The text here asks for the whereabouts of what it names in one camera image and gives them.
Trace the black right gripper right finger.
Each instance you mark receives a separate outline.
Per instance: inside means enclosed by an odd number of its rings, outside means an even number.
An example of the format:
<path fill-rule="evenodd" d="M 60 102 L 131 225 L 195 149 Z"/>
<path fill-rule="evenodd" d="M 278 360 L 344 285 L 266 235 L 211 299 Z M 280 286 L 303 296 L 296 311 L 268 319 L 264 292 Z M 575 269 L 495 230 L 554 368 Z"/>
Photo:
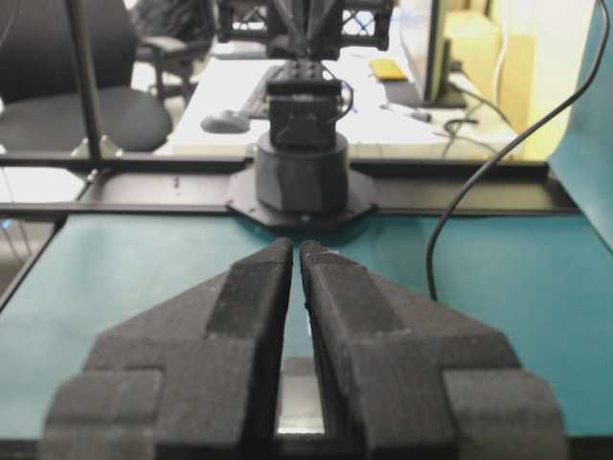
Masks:
<path fill-rule="evenodd" d="M 371 459 L 564 459 L 550 384 L 499 330 L 316 241 L 300 250 L 315 336 Z"/>

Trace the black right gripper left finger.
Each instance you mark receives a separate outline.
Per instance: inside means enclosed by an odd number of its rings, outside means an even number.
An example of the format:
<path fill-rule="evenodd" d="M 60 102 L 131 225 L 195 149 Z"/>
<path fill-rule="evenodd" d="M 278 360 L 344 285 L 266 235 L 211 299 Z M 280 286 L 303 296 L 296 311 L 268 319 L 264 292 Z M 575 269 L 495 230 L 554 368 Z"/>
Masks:
<path fill-rule="evenodd" d="M 262 459 L 275 436 L 292 243 L 101 333 L 57 390 L 43 459 Z"/>

